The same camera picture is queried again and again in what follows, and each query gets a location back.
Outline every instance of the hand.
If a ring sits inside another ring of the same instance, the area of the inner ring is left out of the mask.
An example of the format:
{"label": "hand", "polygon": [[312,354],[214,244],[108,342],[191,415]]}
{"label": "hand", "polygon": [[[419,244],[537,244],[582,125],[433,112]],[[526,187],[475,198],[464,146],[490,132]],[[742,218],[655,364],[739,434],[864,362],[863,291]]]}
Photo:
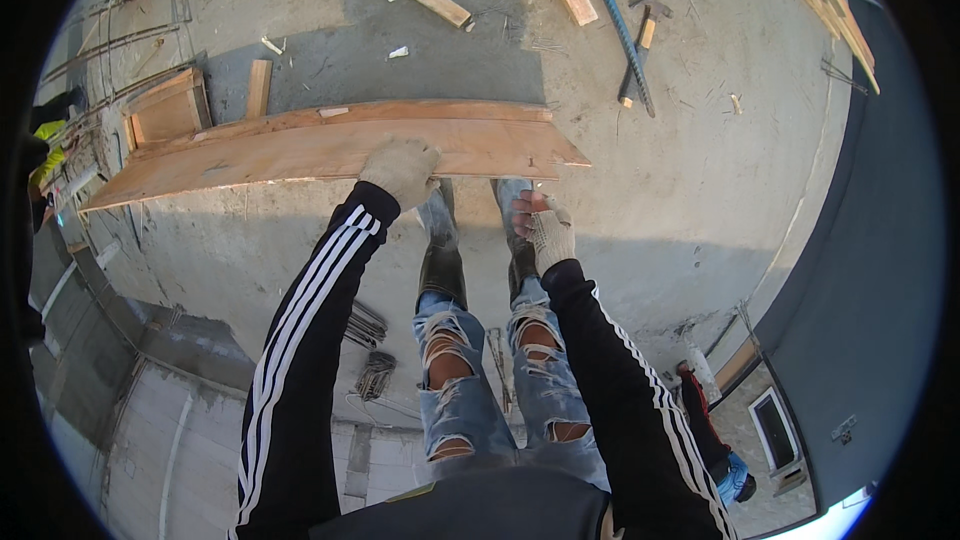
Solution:
{"label": "hand", "polygon": [[440,186],[440,180],[430,179],[439,162],[440,149],[421,138],[388,138],[366,157],[357,179],[390,193],[403,213]]}
{"label": "hand", "polygon": [[522,189],[512,206],[522,211],[513,216],[513,231],[533,243],[537,273],[543,276],[560,261],[576,259],[573,217],[567,207],[553,196],[531,189]]}

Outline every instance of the hammer head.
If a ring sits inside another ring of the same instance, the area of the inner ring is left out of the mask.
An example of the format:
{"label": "hammer head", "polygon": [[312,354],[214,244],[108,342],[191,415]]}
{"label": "hammer head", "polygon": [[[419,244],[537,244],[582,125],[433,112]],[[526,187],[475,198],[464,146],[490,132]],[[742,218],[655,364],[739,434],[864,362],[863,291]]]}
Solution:
{"label": "hammer head", "polygon": [[673,9],[663,4],[659,0],[630,0],[627,3],[631,9],[635,9],[639,6],[647,9],[647,17],[657,22],[661,17],[667,19],[673,18]]}

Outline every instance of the concrete wall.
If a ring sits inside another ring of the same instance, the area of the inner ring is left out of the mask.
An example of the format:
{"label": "concrete wall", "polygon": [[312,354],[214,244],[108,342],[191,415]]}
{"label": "concrete wall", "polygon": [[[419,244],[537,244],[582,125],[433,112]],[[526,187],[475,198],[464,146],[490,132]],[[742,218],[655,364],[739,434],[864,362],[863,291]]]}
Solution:
{"label": "concrete wall", "polygon": [[[167,462],[188,396],[192,402],[174,453],[166,537],[221,540],[234,522],[246,398],[147,363],[130,391],[106,467],[102,516],[118,538],[158,536]],[[423,438],[420,431],[334,422],[333,469],[342,512],[413,489],[413,465],[426,460]],[[356,482],[352,494],[350,478]]]}
{"label": "concrete wall", "polygon": [[779,484],[771,479],[770,465],[761,437],[750,417],[750,404],[774,386],[766,366],[753,369],[738,387],[726,396],[710,419],[717,436],[736,451],[756,478],[756,493],[746,502],[734,502],[727,510],[741,538],[779,530],[816,513],[810,478],[797,488],[774,497]]}
{"label": "concrete wall", "polygon": [[[844,153],[811,242],[756,332],[801,430],[819,499],[880,481],[920,398],[947,265],[936,131],[906,45],[850,0],[879,96],[854,93]],[[859,69],[854,76],[866,84]],[[855,416],[846,445],[833,438]]]}
{"label": "concrete wall", "polygon": [[[53,220],[35,237],[33,257],[30,300],[42,309],[73,263]],[[74,257],[78,266],[56,295],[45,341],[33,347],[30,361],[54,445],[79,492],[97,510],[114,407],[129,387],[137,361],[123,328],[133,334],[137,328],[110,316],[119,299],[106,290],[90,249]]]}

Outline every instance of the striped sleeve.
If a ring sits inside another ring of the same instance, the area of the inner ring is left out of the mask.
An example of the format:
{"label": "striped sleeve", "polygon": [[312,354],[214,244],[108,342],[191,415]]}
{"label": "striped sleeve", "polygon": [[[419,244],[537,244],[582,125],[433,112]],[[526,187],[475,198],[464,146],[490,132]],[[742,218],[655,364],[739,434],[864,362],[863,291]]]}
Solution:
{"label": "striped sleeve", "polygon": [[637,346],[600,305],[580,262],[543,275],[626,538],[736,539],[690,427]]}
{"label": "striped sleeve", "polygon": [[306,538],[340,514],[330,446],[340,343],[360,276],[399,214],[389,193],[357,182],[276,310],[246,396],[229,538]]}

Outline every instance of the torn jeans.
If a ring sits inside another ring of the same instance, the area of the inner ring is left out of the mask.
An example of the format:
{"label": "torn jeans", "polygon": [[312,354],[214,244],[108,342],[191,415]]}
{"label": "torn jeans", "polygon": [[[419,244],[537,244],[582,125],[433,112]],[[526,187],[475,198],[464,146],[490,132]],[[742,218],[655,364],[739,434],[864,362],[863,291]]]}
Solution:
{"label": "torn jeans", "polygon": [[[550,439],[553,423],[590,423],[590,416],[570,371],[557,316],[549,304],[550,299],[535,276],[523,280],[520,294],[510,304],[507,340],[513,354],[516,399],[527,431],[527,444],[519,449],[484,375],[483,326],[450,296],[432,290],[421,295],[413,331],[423,364],[420,418],[428,462],[414,467],[418,485],[476,469],[530,465],[564,471],[610,492],[593,427],[575,440]],[[559,349],[537,344],[518,349],[526,328],[537,324],[548,330]],[[451,378],[443,388],[431,390],[425,354],[427,340],[434,338],[437,331],[448,331],[447,336],[464,339],[465,344],[456,342],[455,348],[440,351],[431,348],[432,358],[442,353],[459,354],[469,364],[472,375]],[[530,353],[546,354],[547,358],[530,359]],[[472,453],[429,461],[438,447],[452,438],[465,441]]]}

